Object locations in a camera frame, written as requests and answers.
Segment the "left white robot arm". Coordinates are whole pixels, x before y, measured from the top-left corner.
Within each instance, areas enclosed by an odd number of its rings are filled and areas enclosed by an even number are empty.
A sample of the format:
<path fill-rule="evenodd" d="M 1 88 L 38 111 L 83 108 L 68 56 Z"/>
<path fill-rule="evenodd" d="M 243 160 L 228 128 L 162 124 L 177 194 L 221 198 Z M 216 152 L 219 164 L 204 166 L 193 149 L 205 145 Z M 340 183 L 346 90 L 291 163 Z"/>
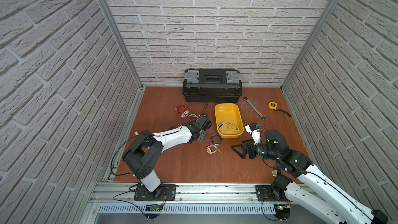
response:
<path fill-rule="evenodd" d="M 141 132 L 123 153 L 122 160 L 153 198 L 162 193 L 163 183 L 154 168 L 162 152 L 177 145 L 202 141 L 212 122 L 206 114 L 160 133 Z"/>

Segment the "blue translucent watch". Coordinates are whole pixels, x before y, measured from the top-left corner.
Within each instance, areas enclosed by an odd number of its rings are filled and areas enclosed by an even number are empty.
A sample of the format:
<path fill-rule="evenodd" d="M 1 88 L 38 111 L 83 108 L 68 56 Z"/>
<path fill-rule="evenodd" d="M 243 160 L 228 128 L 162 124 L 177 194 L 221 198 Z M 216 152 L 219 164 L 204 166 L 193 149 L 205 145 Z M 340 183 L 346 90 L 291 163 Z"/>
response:
<path fill-rule="evenodd" d="M 210 137 L 211 143 L 215 146 L 222 144 L 222 137 L 219 133 L 213 133 Z"/>

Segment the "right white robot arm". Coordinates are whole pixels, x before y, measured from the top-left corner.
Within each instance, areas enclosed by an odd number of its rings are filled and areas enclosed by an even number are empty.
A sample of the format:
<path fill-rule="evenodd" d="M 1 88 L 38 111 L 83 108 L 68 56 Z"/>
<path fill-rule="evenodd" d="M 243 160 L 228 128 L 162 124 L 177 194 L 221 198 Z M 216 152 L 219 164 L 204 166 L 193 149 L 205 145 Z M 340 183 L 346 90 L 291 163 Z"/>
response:
<path fill-rule="evenodd" d="M 245 159 L 260 157 L 264 160 L 274 160 L 276 168 L 284 171 L 306 186 L 317 195 L 305 191 L 292 179 L 278 175 L 272 186 L 284 192 L 285 197 L 307 209 L 328 224 L 386 224 L 388 216 L 380 209 L 370 209 L 360 203 L 337 184 L 329 179 L 302 152 L 289 148 L 286 138 L 277 130 L 261 132 L 256 123 L 245 127 L 251 139 L 234 145 L 231 148 L 241 151 L 238 155 Z"/>

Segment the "yellow plastic tray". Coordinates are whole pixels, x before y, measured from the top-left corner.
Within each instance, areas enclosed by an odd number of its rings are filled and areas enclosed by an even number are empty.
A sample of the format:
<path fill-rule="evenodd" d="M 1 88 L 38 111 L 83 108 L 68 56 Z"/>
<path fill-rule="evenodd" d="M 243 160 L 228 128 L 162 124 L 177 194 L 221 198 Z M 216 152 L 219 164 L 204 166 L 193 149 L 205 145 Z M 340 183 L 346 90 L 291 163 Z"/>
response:
<path fill-rule="evenodd" d="M 229 130 L 226 133 L 220 133 L 217 128 L 217 132 L 221 135 L 222 139 L 235 139 L 242 135 L 244 131 L 243 121 L 240 115 L 238 106 L 234 103 L 220 103 L 215 106 L 215 118 L 216 127 L 224 123 L 234 123 L 239 126 L 239 132 Z"/>

